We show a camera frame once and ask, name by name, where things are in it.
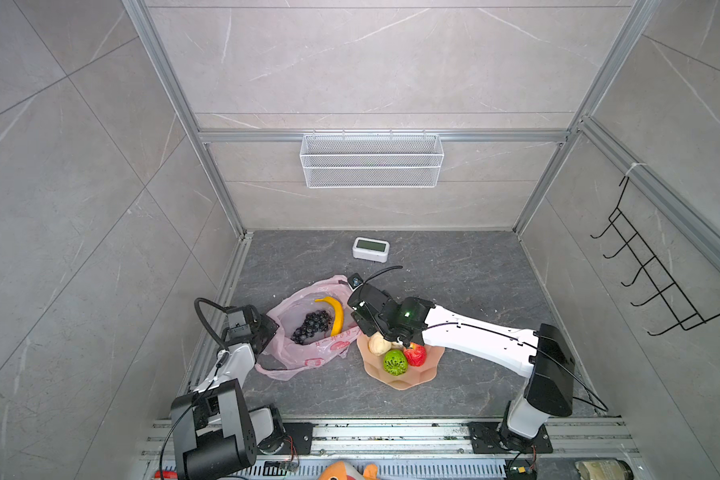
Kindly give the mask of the beige fake fruit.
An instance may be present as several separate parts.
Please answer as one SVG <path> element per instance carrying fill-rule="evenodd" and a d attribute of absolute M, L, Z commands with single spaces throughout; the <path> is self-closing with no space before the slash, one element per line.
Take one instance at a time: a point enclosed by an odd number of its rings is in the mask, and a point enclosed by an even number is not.
<path fill-rule="evenodd" d="M 392 349 L 392 343 L 376 332 L 369 338 L 367 348 L 371 354 L 382 357 Z"/>

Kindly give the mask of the red fake fruit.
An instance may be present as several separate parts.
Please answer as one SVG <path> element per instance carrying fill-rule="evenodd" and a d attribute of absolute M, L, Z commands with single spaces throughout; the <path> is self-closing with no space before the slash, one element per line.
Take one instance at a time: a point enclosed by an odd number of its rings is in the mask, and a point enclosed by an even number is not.
<path fill-rule="evenodd" d="M 410 367 L 423 366 L 427 360 L 427 350 L 423 345 L 411 343 L 403 349 L 403 354 Z"/>

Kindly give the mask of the green fake apple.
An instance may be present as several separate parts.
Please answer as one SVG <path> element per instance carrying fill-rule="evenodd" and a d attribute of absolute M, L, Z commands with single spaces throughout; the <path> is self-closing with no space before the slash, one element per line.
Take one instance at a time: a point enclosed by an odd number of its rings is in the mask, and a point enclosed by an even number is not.
<path fill-rule="evenodd" d="M 391 349 L 383 356 L 382 368 L 389 375 L 397 377 L 407 372 L 409 363 L 402 350 Z"/>

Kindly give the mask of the pink plastic shopping bag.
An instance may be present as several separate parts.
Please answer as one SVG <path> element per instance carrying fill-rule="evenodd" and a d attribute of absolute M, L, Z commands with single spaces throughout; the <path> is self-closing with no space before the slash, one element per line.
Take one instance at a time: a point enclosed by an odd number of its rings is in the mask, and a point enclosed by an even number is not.
<path fill-rule="evenodd" d="M 335 275 L 305 287 L 267 312 L 278 326 L 274 338 L 263 355 L 278 361 L 277 370 L 267 369 L 258 360 L 258 373 L 277 381 L 287 381 L 295 375 L 321 367 L 336 357 L 344 357 L 348 348 L 360 335 L 360 328 L 351 315 L 347 302 L 352 289 L 348 278 Z M 325 313 L 328 327 L 307 334 L 301 342 L 294 339 L 311 314 Z"/>

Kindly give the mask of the pink wavy plate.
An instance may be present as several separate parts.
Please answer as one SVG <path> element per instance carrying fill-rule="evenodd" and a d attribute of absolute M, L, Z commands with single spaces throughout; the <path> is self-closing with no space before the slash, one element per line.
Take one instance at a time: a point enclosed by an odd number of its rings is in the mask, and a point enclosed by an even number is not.
<path fill-rule="evenodd" d="M 409 367 L 405 373 L 394 376 L 383 370 L 383 358 L 369 351 L 368 342 L 369 337 L 364 334 L 361 334 L 356 341 L 365 372 L 381 383 L 400 391 L 432 381 L 438 373 L 440 360 L 445 353 L 443 347 L 426 345 L 427 359 L 422 366 Z"/>

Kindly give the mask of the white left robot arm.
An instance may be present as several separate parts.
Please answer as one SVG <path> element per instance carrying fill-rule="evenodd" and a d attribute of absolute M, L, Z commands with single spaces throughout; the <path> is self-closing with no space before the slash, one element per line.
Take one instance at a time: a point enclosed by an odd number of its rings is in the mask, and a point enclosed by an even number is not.
<path fill-rule="evenodd" d="M 259 444 L 275 433 L 272 409 L 249 410 L 243 386 L 279 326 L 252 305 L 198 297 L 194 308 L 218 351 L 206 378 L 174 399 L 166 439 L 173 442 L 179 479 L 221 479 L 253 466 Z"/>

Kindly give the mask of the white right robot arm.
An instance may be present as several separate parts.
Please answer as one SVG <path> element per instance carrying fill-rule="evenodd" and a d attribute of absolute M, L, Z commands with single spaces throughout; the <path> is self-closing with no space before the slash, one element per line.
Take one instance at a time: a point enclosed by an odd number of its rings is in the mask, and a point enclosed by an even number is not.
<path fill-rule="evenodd" d="M 357 275 L 350 278 L 349 286 L 352 317 L 369 337 L 378 336 L 407 349 L 453 349 L 502 366 L 525 380 L 497 427 L 502 449 L 530 451 L 546 422 L 571 416 L 575 401 L 608 410 L 575 374 L 571 349 L 553 325 L 543 323 L 535 330 L 511 328 L 469 318 L 417 297 L 397 302 Z"/>

